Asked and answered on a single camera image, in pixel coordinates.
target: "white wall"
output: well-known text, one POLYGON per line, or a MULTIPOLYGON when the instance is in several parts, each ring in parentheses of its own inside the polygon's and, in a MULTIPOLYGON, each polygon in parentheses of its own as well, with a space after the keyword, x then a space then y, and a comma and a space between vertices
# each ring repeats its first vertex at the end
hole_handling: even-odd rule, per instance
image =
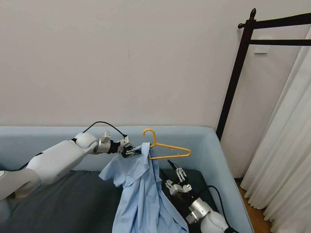
MULTIPOLYGON (((0 0, 0 125, 216 127, 241 31, 310 0, 0 0)), ((263 31, 303 38, 307 26, 263 31)), ((248 53, 222 146, 241 176, 299 48, 248 53)))

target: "bed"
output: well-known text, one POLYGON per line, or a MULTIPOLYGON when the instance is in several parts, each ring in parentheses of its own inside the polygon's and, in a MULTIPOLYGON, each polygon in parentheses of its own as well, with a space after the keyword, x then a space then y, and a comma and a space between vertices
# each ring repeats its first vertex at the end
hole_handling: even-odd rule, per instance
MULTIPOLYGON (((221 193, 225 214, 230 225, 241 233, 254 232, 245 210, 242 198, 228 168, 214 129, 195 126, 128 126, 120 130, 131 137, 134 145, 152 141, 151 135, 142 136, 145 128, 153 128, 159 142, 189 148, 192 154, 187 158, 172 159, 179 166, 194 172, 192 179, 202 181, 198 188, 208 184, 221 193)), ((0 166, 16 169, 29 161, 38 152, 60 141, 73 138, 84 127, 0 127, 0 166)), ((100 137, 110 130, 112 138, 119 135, 111 128, 94 127, 90 133, 100 137)), ((158 155, 173 153, 155 147, 158 155)), ((41 188, 21 202, 0 204, 1 213, 10 213, 3 224, 6 232, 36 232, 36 229, 53 229, 51 232, 111 232, 114 213, 121 190, 111 182, 102 182, 97 174, 111 160, 113 155, 88 155, 69 175, 55 185, 41 188), (103 201, 111 198, 107 206, 103 201)), ((162 169, 170 169, 165 159, 159 160, 162 169)), ((221 206, 217 193, 210 191, 215 208, 221 206)))

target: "wooden floor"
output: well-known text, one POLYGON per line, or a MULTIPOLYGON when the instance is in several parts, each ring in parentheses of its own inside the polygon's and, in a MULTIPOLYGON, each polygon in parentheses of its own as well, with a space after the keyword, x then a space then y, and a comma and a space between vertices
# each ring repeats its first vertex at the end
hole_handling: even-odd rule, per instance
POLYGON ((268 233, 269 229, 271 228, 271 223, 269 221, 263 220, 263 210, 254 209, 247 203, 247 199, 244 198, 244 194, 246 193, 245 190, 241 189, 240 184, 238 184, 239 191, 241 193, 241 196, 243 198, 244 204, 246 206, 248 215, 251 219, 253 228, 255 233, 268 233))

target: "clothes rack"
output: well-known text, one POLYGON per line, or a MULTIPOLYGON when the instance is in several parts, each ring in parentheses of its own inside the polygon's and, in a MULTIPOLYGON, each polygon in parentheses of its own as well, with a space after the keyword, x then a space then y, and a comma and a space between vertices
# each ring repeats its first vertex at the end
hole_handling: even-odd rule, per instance
POLYGON ((225 96, 223 108, 219 118, 216 134, 221 140, 225 124, 228 118, 232 100, 239 82, 240 74, 245 61, 246 53, 249 45, 281 45, 281 46, 311 46, 311 40, 252 40, 252 34, 255 29, 277 28, 285 26, 295 26, 311 24, 311 13, 301 14, 297 16, 277 18, 264 21, 256 21, 256 9, 251 11, 249 19, 245 23, 240 23, 238 28, 244 28, 240 41, 238 53, 231 73, 230 82, 225 96))

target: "light blue shirt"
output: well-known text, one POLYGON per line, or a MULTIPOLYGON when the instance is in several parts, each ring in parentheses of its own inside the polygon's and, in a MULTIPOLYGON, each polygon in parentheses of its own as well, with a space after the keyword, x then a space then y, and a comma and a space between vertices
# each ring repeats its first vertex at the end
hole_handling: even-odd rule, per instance
POLYGON ((188 226, 161 190, 159 165, 143 143, 141 154, 124 159, 115 156, 99 174, 111 178, 116 187, 123 185, 112 233, 188 233, 188 226))

